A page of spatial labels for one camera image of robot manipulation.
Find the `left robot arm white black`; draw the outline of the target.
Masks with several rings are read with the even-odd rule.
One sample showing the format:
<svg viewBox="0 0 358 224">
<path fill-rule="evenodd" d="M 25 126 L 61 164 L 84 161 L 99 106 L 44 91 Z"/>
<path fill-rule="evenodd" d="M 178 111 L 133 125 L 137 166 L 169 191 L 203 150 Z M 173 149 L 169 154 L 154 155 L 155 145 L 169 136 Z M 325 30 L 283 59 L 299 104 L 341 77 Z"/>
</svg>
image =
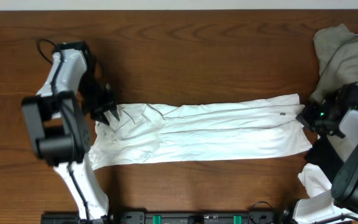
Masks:
<svg viewBox="0 0 358 224">
<path fill-rule="evenodd" d="M 112 223 L 108 196 L 91 167 L 91 133 L 86 116 L 109 125 L 107 114 L 119 118 L 115 94 L 95 71 L 102 63 L 85 41 L 53 44 L 49 75 L 21 108 L 36 158 L 63 179 L 77 212 L 45 212 L 41 224 Z"/>
</svg>

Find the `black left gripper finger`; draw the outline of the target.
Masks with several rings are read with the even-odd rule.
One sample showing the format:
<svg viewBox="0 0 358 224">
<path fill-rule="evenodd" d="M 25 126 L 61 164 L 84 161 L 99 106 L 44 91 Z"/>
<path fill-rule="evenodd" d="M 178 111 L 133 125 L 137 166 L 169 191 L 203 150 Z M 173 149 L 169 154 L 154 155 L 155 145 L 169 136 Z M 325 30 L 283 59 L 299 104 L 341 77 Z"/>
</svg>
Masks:
<svg viewBox="0 0 358 224">
<path fill-rule="evenodd" d="M 100 123 L 103 123 L 103 124 L 109 126 L 109 121 L 108 121 L 107 117 L 105 116 L 105 114 L 103 112 L 102 113 L 95 113 L 93 115 L 93 119 L 95 121 L 98 121 Z"/>
<path fill-rule="evenodd" d="M 119 121 L 120 117 L 119 117 L 119 113 L 117 111 L 117 106 L 116 105 L 111 105 L 109 106 L 108 110 L 110 111 L 110 113 Z"/>
</svg>

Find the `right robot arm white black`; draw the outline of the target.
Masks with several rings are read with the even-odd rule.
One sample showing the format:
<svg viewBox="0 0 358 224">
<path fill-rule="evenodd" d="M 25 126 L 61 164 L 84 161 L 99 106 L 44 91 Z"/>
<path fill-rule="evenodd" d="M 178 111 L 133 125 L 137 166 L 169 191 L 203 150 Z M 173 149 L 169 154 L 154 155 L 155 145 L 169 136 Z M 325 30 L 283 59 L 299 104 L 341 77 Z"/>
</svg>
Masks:
<svg viewBox="0 0 358 224">
<path fill-rule="evenodd" d="M 344 223 L 358 222 L 358 82 L 343 85 L 327 94 L 322 103 L 304 107 L 297 120 L 320 139 L 311 148 L 332 149 L 329 136 L 350 141 L 352 152 L 345 161 L 334 156 L 326 168 L 334 171 L 332 186 L 309 199 L 301 199 L 287 210 L 284 223 Z"/>
</svg>

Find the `white Puma t-shirt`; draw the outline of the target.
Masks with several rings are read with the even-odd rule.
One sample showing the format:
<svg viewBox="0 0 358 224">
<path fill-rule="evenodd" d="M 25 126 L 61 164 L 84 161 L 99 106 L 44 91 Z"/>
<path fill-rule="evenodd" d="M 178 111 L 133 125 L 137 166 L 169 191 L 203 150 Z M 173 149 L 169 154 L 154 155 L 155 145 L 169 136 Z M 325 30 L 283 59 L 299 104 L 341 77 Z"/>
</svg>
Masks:
<svg viewBox="0 0 358 224">
<path fill-rule="evenodd" d="M 96 123 L 89 152 L 93 169 L 126 164 L 285 157 L 311 143 L 296 120 L 297 94 L 240 103 L 117 107 Z"/>
</svg>

